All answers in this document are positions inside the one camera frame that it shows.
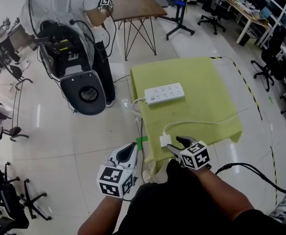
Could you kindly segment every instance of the shoe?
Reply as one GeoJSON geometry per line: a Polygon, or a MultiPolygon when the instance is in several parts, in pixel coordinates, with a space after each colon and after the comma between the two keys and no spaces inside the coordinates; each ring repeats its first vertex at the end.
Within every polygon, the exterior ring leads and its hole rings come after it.
{"type": "Polygon", "coordinates": [[[143,181],[145,184],[147,183],[156,183],[156,180],[153,178],[152,174],[149,172],[149,170],[145,170],[143,172],[143,181]]]}
{"type": "Polygon", "coordinates": [[[113,107],[113,105],[114,105],[114,101],[111,101],[111,102],[109,102],[109,103],[106,103],[106,107],[107,107],[107,108],[113,107]]]}

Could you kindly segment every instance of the yellow and black striped tape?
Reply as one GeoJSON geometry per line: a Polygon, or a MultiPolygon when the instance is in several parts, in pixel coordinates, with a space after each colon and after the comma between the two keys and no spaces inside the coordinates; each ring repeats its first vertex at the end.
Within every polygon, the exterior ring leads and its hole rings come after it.
{"type": "MultiPolygon", "coordinates": [[[[271,149],[272,160],[273,160],[273,162],[274,162],[275,184],[277,185],[276,162],[275,162],[275,157],[274,157],[274,152],[273,152],[273,150],[272,150],[272,147],[270,147],[270,149],[271,149]]],[[[278,199],[278,193],[277,193],[277,189],[276,189],[276,206],[277,206],[277,199],[278,199]]]]}
{"type": "MultiPolygon", "coordinates": [[[[210,57],[210,58],[211,58],[211,59],[220,59],[220,58],[223,58],[223,57],[210,57]]],[[[245,78],[243,77],[243,75],[242,75],[241,71],[239,70],[239,68],[237,67],[236,63],[235,63],[230,57],[226,57],[226,58],[229,58],[229,59],[232,61],[233,65],[237,68],[237,70],[238,70],[240,76],[242,77],[242,79],[243,79],[245,85],[247,86],[247,88],[248,88],[250,94],[252,95],[252,98],[253,98],[253,100],[254,100],[254,102],[255,102],[255,105],[256,105],[256,107],[257,107],[257,110],[258,110],[259,113],[260,113],[261,120],[262,120],[262,115],[261,115],[261,111],[260,111],[260,106],[259,106],[259,104],[257,103],[257,101],[256,101],[256,99],[255,99],[255,96],[254,96],[254,94],[253,94],[251,88],[248,86],[248,84],[247,84],[245,78]]]]}

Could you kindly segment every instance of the white power strip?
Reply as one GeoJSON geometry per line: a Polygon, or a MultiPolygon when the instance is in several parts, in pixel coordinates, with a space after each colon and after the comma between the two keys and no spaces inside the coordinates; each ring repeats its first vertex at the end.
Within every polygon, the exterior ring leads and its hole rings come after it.
{"type": "Polygon", "coordinates": [[[162,103],[184,97],[184,91],[180,83],[168,84],[144,91],[148,105],[162,103]]]}

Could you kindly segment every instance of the green tablecloth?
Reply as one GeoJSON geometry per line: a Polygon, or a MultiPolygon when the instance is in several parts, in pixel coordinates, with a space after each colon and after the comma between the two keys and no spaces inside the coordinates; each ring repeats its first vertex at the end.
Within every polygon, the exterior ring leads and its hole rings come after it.
{"type": "MultiPolygon", "coordinates": [[[[181,83],[185,98],[148,106],[140,101],[148,136],[150,154],[145,162],[155,162],[156,174],[163,160],[173,157],[161,148],[159,137],[164,127],[177,121],[221,122],[236,114],[236,107],[209,57],[166,60],[137,65],[131,70],[133,99],[144,97],[144,90],[166,84],[181,83]]],[[[189,136],[211,145],[226,138],[238,142],[242,133],[238,117],[223,124],[184,123],[169,127],[173,145],[181,147],[176,136],[189,136]]]]}

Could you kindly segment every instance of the white floor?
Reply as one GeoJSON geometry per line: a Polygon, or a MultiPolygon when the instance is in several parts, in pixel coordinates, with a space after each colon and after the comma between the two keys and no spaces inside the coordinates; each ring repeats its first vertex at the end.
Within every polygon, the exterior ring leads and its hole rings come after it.
{"type": "MultiPolygon", "coordinates": [[[[168,8],[167,11],[174,16],[173,8],[168,8]]],[[[263,78],[253,79],[256,71],[250,61],[257,60],[263,64],[260,60],[261,52],[255,46],[242,47],[236,44],[238,35],[234,31],[237,27],[235,22],[222,21],[228,30],[225,33],[219,30],[215,36],[210,24],[196,24],[201,14],[206,14],[201,9],[201,4],[189,5],[184,24],[194,29],[195,34],[190,36],[188,32],[179,30],[169,41],[166,41],[166,32],[175,28],[175,24],[162,19],[153,20],[158,55],[154,56],[138,35],[127,62],[123,58],[122,25],[110,58],[114,80],[129,74],[135,64],[194,56],[225,56],[215,62],[237,107],[243,133],[239,143],[223,140],[209,147],[213,171],[227,163],[246,162],[255,165],[274,181],[270,149],[272,146],[278,185],[286,189],[286,117],[280,114],[285,107],[279,99],[281,86],[276,82],[267,93],[263,78]],[[235,61],[253,91],[263,121],[238,70],[226,57],[235,61]]],[[[150,30],[148,25],[149,22],[146,22],[146,28],[150,30]]],[[[113,32],[112,25],[109,25],[109,30],[113,32]]],[[[19,126],[30,138],[20,138],[13,143],[4,137],[0,141],[0,166],[3,168],[10,161],[12,166],[8,170],[9,177],[19,176],[22,180],[29,178],[33,195],[48,193],[48,197],[41,199],[38,204],[53,220],[31,220],[29,229],[16,231],[18,235],[73,235],[103,198],[95,183],[99,166],[105,162],[114,147],[135,141],[139,137],[140,123],[136,123],[134,116],[121,106],[122,100],[131,100],[129,77],[115,84],[117,98],[112,108],[93,117],[72,114],[61,91],[48,78],[36,55],[36,52],[28,55],[32,63],[24,71],[24,76],[34,83],[24,84],[19,116],[19,126]]],[[[0,83],[11,82],[13,80],[5,72],[0,75],[0,83]]],[[[0,86],[0,100],[12,107],[13,94],[8,89],[8,86],[0,86]]],[[[147,143],[144,147],[148,153],[147,143]]],[[[138,170],[141,169],[141,161],[140,154],[138,170]]],[[[255,208],[266,214],[275,208],[275,190],[252,172],[237,167],[223,172],[221,176],[246,194],[255,208]]],[[[164,182],[164,170],[156,178],[164,182]]],[[[135,189],[141,183],[142,179],[139,178],[135,189]]],[[[22,189],[19,182],[15,186],[19,191],[22,189]]],[[[278,202],[283,197],[279,193],[278,202]]],[[[128,202],[125,202],[118,224],[126,215],[127,207],[128,202]]]]}

